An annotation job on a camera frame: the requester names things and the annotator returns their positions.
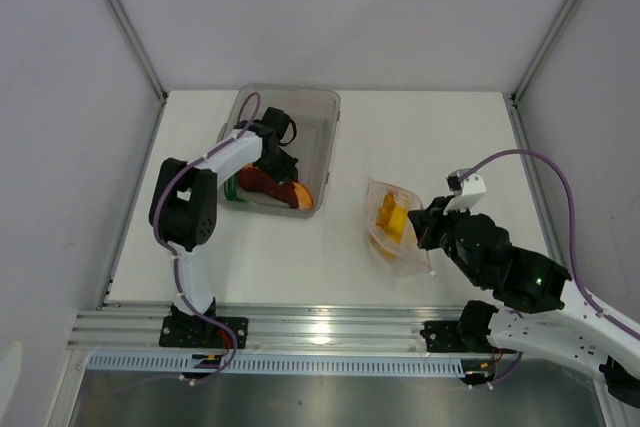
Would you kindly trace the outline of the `yellow lemon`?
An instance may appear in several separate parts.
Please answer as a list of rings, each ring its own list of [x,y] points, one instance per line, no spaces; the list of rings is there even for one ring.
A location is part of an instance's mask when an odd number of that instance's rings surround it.
[[[406,224],[408,221],[408,211],[401,207],[396,207],[388,228],[383,232],[395,243],[402,241]]]

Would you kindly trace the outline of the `red yellow mango slice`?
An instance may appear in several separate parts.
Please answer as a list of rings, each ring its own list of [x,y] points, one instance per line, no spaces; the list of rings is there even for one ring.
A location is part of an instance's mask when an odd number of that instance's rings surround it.
[[[244,191],[264,194],[295,210],[309,211],[315,204],[310,190],[304,184],[297,181],[278,183],[269,174],[251,165],[239,171],[238,181]]]

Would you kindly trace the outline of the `clear zip top bag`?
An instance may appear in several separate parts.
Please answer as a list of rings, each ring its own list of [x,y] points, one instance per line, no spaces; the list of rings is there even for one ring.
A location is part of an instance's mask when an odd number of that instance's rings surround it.
[[[429,254],[418,248],[408,213],[423,205],[412,191],[368,179],[364,228],[372,256],[396,277],[436,275]]]

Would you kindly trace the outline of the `green onion stalks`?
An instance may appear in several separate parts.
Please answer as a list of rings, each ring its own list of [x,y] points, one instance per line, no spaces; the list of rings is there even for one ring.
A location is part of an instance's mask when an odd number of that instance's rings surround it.
[[[239,195],[239,190],[240,190],[239,174],[235,173],[223,185],[225,199],[229,202],[235,202],[235,203],[241,203],[241,204],[252,204],[251,200],[247,200]]]

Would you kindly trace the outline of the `yellow chicken toy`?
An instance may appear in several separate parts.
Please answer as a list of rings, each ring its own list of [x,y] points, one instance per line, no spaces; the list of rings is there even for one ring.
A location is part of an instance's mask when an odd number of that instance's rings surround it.
[[[383,230],[388,228],[388,225],[391,221],[395,208],[396,208],[395,196],[393,193],[387,192],[383,197],[380,208],[378,209],[376,225],[379,228]]]

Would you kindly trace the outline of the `orange yellow potato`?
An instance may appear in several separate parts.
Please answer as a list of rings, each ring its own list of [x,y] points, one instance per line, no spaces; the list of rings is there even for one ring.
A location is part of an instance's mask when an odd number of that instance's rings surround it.
[[[398,259],[398,257],[397,257],[395,252],[386,249],[384,246],[380,245],[376,241],[374,241],[371,244],[371,247],[372,247],[373,251],[376,253],[376,255],[381,260],[384,260],[385,262],[392,263],[392,262],[396,262],[397,259]]]

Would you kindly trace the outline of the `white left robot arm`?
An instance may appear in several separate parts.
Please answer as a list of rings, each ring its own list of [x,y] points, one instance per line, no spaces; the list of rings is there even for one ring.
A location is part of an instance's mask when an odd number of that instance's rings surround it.
[[[298,159],[284,148],[284,137],[297,137],[295,121],[269,107],[259,119],[241,120],[210,151],[190,162],[168,158],[161,164],[149,222],[153,235],[172,259],[176,301],[185,318],[182,335],[197,347],[209,345],[217,334],[215,297],[204,275],[208,268],[196,249],[214,233],[218,190],[229,181],[250,193],[263,194],[304,211],[314,206],[299,182]]]

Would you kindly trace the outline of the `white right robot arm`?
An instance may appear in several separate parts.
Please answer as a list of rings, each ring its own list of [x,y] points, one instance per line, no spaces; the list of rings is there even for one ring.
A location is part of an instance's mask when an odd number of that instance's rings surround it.
[[[507,230],[484,215],[451,211],[448,197],[409,212],[417,244],[440,249],[493,302],[470,300],[448,335],[427,321],[430,352],[521,352],[563,365],[639,405],[639,326],[582,293],[570,272],[537,252],[512,245]]]

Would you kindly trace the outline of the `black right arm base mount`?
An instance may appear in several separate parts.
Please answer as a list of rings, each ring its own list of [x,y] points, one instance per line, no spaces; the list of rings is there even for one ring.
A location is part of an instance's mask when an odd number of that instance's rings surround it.
[[[426,350],[431,353],[492,353],[489,324],[498,312],[493,305],[472,300],[465,305],[458,320],[425,321],[420,335]]]

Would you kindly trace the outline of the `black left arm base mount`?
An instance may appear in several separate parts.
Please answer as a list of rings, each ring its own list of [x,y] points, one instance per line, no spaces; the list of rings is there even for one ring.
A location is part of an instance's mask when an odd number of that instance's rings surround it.
[[[244,349],[249,332],[249,319],[246,317],[218,317],[217,321],[225,325],[237,337],[237,348]],[[163,319],[158,345],[164,348],[218,349],[231,350],[233,341],[230,334],[197,317],[183,316],[178,311]]]

